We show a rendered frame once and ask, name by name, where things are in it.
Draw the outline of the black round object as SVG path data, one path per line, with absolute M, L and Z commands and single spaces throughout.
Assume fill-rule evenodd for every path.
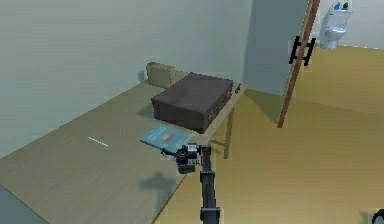
M 373 215 L 371 224 L 384 224 L 384 209 L 379 209 Z

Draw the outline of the tan wooden table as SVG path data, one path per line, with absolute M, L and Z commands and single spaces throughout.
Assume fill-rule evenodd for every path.
M 20 224 L 152 224 L 184 178 L 140 141 L 160 91 L 134 86 L 0 159 L 0 190 L 32 213 Z

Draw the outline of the teal book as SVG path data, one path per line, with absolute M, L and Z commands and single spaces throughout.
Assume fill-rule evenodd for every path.
M 191 135 L 172 129 L 167 126 L 157 125 L 147 132 L 140 141 L 157 149 L 166 149 L 175 153 L 190 139 Z

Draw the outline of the grey door with brown edge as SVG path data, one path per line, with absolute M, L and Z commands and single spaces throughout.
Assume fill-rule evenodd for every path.
M 250 0 L 243 82 L 255 90 L 254 102 L 277 127 L 289 80 L 295 38 L 310 0 Z

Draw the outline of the white toilet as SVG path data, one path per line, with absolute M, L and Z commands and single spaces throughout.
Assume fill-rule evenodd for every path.
M 347 33 L 347 23 L 352 13 L 352 10 L 328 10 L 320 29 L 320 45 L 323 49 L 335 50 L 338 47 L 338 42 Z

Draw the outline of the dark brown suitcase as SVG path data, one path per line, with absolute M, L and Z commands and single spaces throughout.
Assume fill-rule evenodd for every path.
M 151 98 L 154 118 L 204 134 L 232 96 L 234 82 L 190 72 Z

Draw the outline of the white pen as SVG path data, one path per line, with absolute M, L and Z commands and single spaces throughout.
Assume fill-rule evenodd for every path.
M 102 145 L 102 146 L 104 146 L 104 147 L 110 147 L 108 144 L 106 144 L 106 143 L 104 143 L 104 142 L 102 142 L 102 141 L 99 141 L 99 140 L 97 140 L 97 139 L 95 139 L 95 138 L 92 138 L 92 137 L 90 137 L 90 136 L 87 136 L 86 138 L 89 139 L 89 140 L 91 140 L 91 141 L 93 141 L 93 142 L 95 142 L 95 143 L 97 143 L 97 144 L 100 144 L 100 145 Z

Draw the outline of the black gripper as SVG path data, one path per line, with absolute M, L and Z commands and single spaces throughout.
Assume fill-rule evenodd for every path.
M 197 150 L 190 148 L 179 149 L 176 153 L 168 151 L 163 148 L 161 154 L 168 160 L 175 161 L 177 163 L 178 171 L 180 174 L 188 174 L 195 171 L 197 161 Z

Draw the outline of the tan cardboard box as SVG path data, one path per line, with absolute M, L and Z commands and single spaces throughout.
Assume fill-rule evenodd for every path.
M 150 85 L 168 88 L 175 83 L 176 67 L 157 62 L 146 65 L 148 82 Z

